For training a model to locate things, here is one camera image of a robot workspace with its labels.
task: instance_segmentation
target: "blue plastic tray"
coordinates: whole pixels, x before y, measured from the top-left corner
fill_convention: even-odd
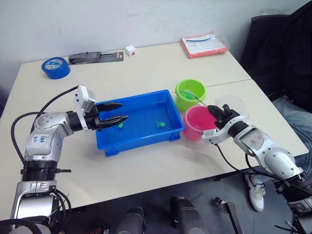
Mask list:
[[[121,103],[122,107],[100,112],[101,119],[117,115],[129,117],[122,128],[116,125],[97,131],[97,147],[104,150],[106,156],[161,141],[180,139],[180,131],[185,127],[168,90],[111,101]],[[157,122],[164,122],[166,126],[157,127]]]

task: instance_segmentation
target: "green toy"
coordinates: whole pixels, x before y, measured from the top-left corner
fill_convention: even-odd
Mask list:
[[[158,121],[156,121],[156,123],[157,123],[157,128],[166,126],[165,122],[158,122]]]
[[[124,126],[124,124],[123,124],[123,123],[120,123],[120,124],[118,125],[118,128],[123,128],[123,126]]]

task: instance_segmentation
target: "white sneaker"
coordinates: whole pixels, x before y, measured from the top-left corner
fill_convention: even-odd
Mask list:
[[[265,185],[262,181],[253,178],[252,175],[244,174],[246,185],[249,188],[249,198],[256,211],[264,209]]]

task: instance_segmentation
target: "small green object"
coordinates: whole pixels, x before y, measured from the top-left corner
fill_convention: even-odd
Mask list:
[[[156,121],[156,123],[157,123],[157,128],[166,126],[165,122],[158,122],[158,121]]]

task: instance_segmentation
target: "floor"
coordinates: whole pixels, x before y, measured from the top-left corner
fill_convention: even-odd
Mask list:
[[[197,180],[74,209],[66,233],[85,234],[90,227],[100,225],[110,226],[113,234],[124,214],[141,206],[148,217],[146,234],[178,234],[170,225],[169,201],[173,196],[183,196],[193,203],[210,234],[234,234],[229,216],[212,202],[219,196],[235,204],[244,234],[287,234],[274,225],[289,228],[286,220],[292,220],[292,213],[271,182],[266,184],[266,192],[265,210],[256,212],[248,202],[240,173],[220,181]]]

